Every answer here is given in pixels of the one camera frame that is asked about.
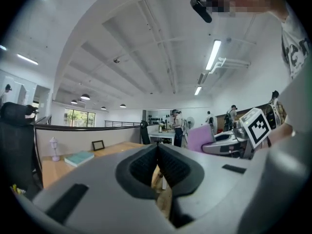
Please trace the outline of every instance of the wooden desk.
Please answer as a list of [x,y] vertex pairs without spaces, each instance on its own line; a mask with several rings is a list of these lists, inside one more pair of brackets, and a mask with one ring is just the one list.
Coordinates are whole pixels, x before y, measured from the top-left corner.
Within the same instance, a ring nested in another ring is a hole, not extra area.
[[[94,153],[95,157],[101,157],[105,155],[110,155],[110,154],[116,154],[116,153],[121,153],[133,148],[139,148],[144,145],[142,144],[137,144],[137,143],[131,143],[131,142],[124,142],[120,143],[117,145],[109,146],[103,150],[99,150]],[[59,180],[62,176],[65,174],[69,173],[75,169],[74,166],[67,164],[64,161],[64,157],[61,156],[61,160],[54,162],[52,161],[51,157],[44,157],[42,159],[42,180],[43,180],[43,187],[47,188],[51,184],[53,184],[55,181]],[[153,174],[153,180],[156,181],[159,173],[159,167],[157,166],[155,169],[155,172]]]

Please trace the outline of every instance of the window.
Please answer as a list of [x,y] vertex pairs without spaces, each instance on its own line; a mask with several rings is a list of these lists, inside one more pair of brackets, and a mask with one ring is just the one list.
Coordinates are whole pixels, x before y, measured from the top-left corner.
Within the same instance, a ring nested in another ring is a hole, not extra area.
[[95,113],[65,109],[64,126],[69,127],[94,127]]

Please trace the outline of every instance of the fluorescent light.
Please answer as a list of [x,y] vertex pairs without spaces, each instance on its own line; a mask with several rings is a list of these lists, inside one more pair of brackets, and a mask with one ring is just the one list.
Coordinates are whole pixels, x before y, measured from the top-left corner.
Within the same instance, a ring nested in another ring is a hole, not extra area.
[[0,45],[0,49],[7,50],[7,48],[2,45]]
[[30,60],[30,59],[28,59],[27,57],[21,56],[20,54],[18,54],[18,57],[19,57],[19,58],[22,58],[22,59],[24,59],[24,60],[26,60],[26,61],[28,61],[28,62],[31,62],[31,63],[33,63],[33,64],[35,64],[35,65],[38,65],[38,63],[37,63],[36,61]]
[[195,95],[198,95],[199,92],[200,92],[200,90],[201,90],[201,87],[197,87],[196,92],[195,92]]
[[216,55],[218,54],[220,45],[221,45],[221,41],[220,40],[215,40],[214,41],[214,47],[213,47],[213,50],[211,52],[211,55],[210,55],[210,58],[209,58],[206,70],[211,70],[211,68],[213,66],[213,63],[215,61]]

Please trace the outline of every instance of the picture frame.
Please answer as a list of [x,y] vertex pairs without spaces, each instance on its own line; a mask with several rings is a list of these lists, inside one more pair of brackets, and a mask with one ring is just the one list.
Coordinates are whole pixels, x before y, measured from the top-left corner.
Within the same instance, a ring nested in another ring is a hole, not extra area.
[[105,148],[103,140],[92,141],[92,146],[93,151],[98,151]]

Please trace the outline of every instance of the black chair backrest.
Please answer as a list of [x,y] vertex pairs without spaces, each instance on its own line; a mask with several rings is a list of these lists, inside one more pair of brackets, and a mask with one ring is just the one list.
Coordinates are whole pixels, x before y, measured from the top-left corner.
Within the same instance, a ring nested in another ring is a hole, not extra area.
[[141,137],[142,137],[142,141],[144,145],[151,144],[150,138],[148,136],[147,126],[148,126],[148,123],[144,120],[140,124],[140,133],[141,133]]
[[10,186],[35,191],[33,178],[34,122],[27,106],[5,103],[0,110],[0,161]]

